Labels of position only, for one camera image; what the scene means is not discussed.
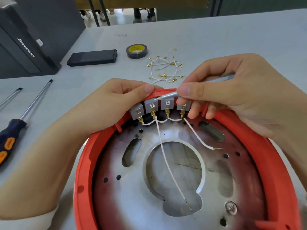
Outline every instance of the lenovo logo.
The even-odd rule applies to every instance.
[[[22,42],[22,39],[18,38],[18,41],[25,47],[25,49],[30,53],[31,56],[35,57],[32,52],[25,46],[25,44]]]

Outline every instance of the screw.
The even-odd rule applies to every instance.
[[[225,208],[227,212],[232,216],[234,216],[238,212],[237,205],[232,201],[227,201],[225,203]]]

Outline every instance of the electrical tape roll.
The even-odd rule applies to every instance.
[[[133,44],[126,49],[127,56],[131,59],[140,59],[148,54],[147,46],[144,44]]]

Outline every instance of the floor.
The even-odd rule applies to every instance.
[[[91,15],[91,18],[88,19],[86,16],[82,16],[84,19],[84,23],[86,27],[96,27],[95,19],[93,17],[92,11],[88,11]],[[115,14],[110,15],[110,12],[108,10],[107,14],[110,20],[111,25],[125,25],[125,24],[132,24],[134,19],[133,9],[115,9]],[[141,10],[142,15],[142,22],[147,21],[147,10]],[[102,22],[98,13],[96,13],[98,22],[100,26],[107,26],[106,22]]]

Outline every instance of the fingernail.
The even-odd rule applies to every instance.
[[[153,85],[145,85],[144,90],[147,94],[151,94],[154,91],[154,86]]]
[[[185,97],[190,95],[190,86],[188,85],[180,85],[177,89],[177,93],[179,96]]]

